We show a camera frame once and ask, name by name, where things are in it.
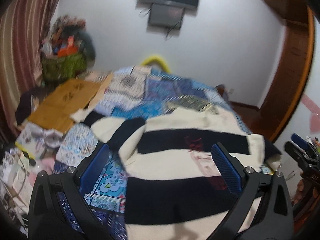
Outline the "black and white striped sweater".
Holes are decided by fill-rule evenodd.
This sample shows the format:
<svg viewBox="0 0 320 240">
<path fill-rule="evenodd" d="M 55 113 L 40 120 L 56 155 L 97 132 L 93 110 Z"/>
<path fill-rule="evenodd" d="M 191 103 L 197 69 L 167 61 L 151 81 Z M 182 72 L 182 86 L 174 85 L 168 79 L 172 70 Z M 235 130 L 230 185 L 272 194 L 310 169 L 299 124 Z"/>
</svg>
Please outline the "black and white striped sweater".
<svg viewBox="0 0 320 240">
<path fill-rule="evenodd" d="M 145 118 L 72 115 L 116 152 L 127 173 L 128 239 L 207 239 L 236 201 L 213 162 L 219 142 L 243 166 L 278 167 L 281 152 L 259 134 L 246 134 L 225 112 L 179 107 Z"/>
</svg>

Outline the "white patterned storage box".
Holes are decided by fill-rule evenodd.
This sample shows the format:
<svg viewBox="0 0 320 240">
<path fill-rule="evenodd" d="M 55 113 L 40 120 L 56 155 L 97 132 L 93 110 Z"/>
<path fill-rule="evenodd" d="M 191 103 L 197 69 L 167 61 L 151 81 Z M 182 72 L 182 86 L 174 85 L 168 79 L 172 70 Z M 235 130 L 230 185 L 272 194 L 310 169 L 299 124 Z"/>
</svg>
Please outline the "white patterned storage box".
<svg viewBox="0 0 320 240">
<path fill-rule="evenodd" d="M 63 133 L 29 122 L 17 137 L 15 145 L 30 157 L 40 159 L 47 149 L 59 148 L 62 141 Z"/>
</svg>

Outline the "wooden lap desk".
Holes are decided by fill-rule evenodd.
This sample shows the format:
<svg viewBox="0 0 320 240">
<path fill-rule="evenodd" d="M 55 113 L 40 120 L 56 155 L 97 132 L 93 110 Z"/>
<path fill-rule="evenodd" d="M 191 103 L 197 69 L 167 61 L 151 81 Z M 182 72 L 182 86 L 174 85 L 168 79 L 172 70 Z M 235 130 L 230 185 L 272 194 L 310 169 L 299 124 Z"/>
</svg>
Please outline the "wooden lap desk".
<svg viewBox="0 0 320 240">
<path fill-rule="evenodd" d="M 69 79 L 49 94 L 27 120 L 44 129 L 55 129 L 63 134 L 74 125 L 70 115 L 78 110 L 94 108 L 110 85 L 113 74 L 101 82 Z"/>
</svg>

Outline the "blue patchwork bed quilt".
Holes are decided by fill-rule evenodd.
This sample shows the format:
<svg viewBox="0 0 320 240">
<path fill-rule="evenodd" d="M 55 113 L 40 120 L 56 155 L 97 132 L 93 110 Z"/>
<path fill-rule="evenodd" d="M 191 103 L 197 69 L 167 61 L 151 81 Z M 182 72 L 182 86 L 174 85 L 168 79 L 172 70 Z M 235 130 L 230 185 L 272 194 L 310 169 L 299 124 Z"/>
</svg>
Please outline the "blue patchwork bed quilt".
<svg viewBox="0 0 320 240">
<path fill-rule="evenodd" d="M 222 85 L 216 88 L 194 79 L 167 74 L 155 68 L 134 66 L 121 68 L 110 75 L 98 73 L 93 81 L 101 83 L 102 98 L 93 106 L 99 114 L 119 118 L 153 118 L 170 113 L 178 106 L 213 114 L 230 114 L 229 123 L 245 134 L 251 130 L 232 110 Z M 99 197 L 88 202 L 93 213 L 116 239 L 126 239 L 124 225 L 127 177 L 117 156 L 111 155 L 101 171 L 97 185 L 109 185 L 98 191 Z"/>
</svg>

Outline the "green basket of clutter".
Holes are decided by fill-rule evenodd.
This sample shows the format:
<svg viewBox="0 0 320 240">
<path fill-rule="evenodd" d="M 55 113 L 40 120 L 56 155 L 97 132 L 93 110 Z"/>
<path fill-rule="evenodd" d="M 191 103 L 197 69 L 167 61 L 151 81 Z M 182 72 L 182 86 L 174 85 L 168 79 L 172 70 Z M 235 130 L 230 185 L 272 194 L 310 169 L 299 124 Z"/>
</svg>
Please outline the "green basket of clutter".
<svg viewBox="0 0 320 240">
<path fill-rule="evenodd" d="M 41 44 L 42 78 L 47 83 L 65 82 L 86 71 L 95 58 L 86 20 L 62 15 Z"/>
</svg>

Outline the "yellow curved headboard tube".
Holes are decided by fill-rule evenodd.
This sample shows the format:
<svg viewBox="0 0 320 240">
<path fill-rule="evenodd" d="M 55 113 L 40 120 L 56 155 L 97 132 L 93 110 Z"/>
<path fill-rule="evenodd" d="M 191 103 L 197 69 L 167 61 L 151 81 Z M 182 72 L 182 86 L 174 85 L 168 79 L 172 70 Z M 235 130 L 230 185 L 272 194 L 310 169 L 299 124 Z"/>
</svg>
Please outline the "yellow curved headboard tube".
<svg viewBox="0 0 320 240">
<path fill-rule="evenodd" d="M 140 65 L 149 66 L 152 64 L 157 64 L 161 68 L 161 70 L 165 73 L 171 73 L 171 69 L 168 63 L 160 55 L 156 55 L 156 54 L 151 55 L 150 57 L 146 58 Z"/>
</svg>

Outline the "striped maroon curtain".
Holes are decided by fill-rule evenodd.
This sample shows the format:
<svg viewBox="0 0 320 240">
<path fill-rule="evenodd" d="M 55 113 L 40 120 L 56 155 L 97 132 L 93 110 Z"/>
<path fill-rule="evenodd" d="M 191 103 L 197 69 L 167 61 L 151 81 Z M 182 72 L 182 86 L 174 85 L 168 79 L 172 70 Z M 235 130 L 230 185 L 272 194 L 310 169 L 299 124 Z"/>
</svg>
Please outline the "striped maroon curtain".
<svg viewBox="0 0 320 240">
<path fill-rule="evenodd" d="M 58 1 L 12 0 L 1 16 L 1 120 L 13 132 L 20 96 L 39 83 L 40 44 Z"/>
</svg>

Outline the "small monitor under television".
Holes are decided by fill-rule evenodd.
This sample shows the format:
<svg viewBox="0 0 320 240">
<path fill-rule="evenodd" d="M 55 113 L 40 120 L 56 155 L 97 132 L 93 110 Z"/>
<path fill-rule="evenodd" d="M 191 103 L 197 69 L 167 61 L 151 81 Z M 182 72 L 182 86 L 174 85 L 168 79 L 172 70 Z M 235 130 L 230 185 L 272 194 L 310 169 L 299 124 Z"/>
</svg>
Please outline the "small monitor under television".
<svg viewBox="0 0 320 240">
<path fill-rule="evenodd" d="M 164 4 L 152 4 L 148 25 L 168 29 L 180 29 L 185 9 Z"/>
</svg>

